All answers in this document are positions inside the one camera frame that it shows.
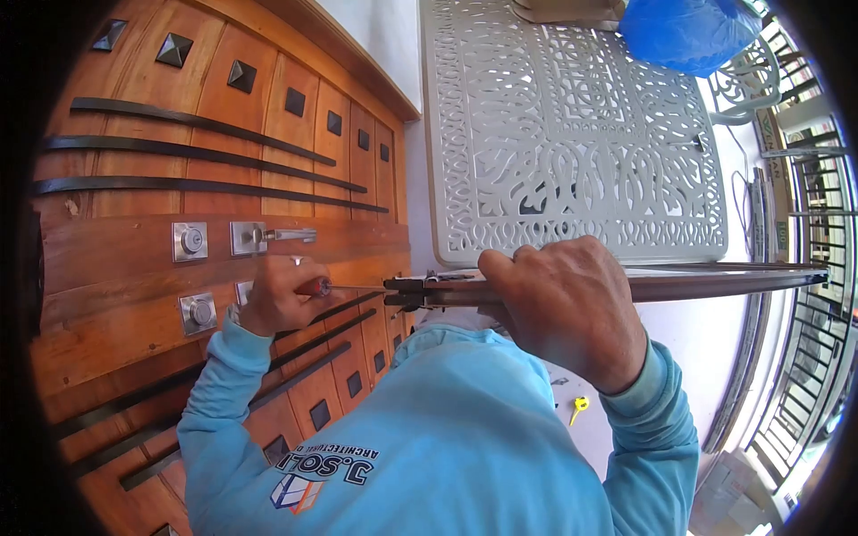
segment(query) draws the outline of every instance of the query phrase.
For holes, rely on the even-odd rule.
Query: wristwatch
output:
[[[241,318],[240,317],[241,317],[241,305],[236,304],[234,302],[229,304],[229,307],[227,307],[227,318],[229,318],[230,321],[232,321],[232,323],[235,324],[236,326],[241,327]]]

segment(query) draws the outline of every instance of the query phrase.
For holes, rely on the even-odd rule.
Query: white cast aluminum table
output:
[[[509,2],[422,0],[439,261],[597,236],[626,262],[727,251],[715,138],[691,76],[610,32],[531,25]],[[699,135],[703,151],[688,143]]]

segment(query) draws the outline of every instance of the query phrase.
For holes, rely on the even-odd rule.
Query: black metal railing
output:
[[[796,58],[782,72],[802,75],[790,98],[818,94],[810,65],[782,32],[770,40],[773,49]],[[837,123],[830,121],[790,136],[789,148],[841,148]],[[849,329],[855,304],[856,199],[848,156],[791,157],[792,197],[798,262],[818,262],[829,269],[827,283],[795,294],[791,321],[778,364],[774,388],[763,417],[746,450],[753,450],[778,489],[806,449],[827,440],[827,429],[849,383],[854,344]]]

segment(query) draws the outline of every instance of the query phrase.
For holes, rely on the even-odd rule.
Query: sleeve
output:
[[[602,396],[613,429],[604,489],[617,534],[686,534],[700,447],[670,351],[647,342],[640,377]]]
[[[208,343],[208,362],[176,429],[191,527],[200,527],[210,510],[217,511],[226,491],[242,488],[268,468],[242,423],[270,367],[272,340],[227,318]]]

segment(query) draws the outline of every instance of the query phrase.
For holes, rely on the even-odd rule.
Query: light blue long-sleeve shirt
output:
[[[195,534],[685,534],[697,431],[651,343],[602,402],[600,482],[554,413],[542,362],[492,330],[418,331],[351,413],[269,466],[242,422],[271,339],[226,321],[178,425]]]

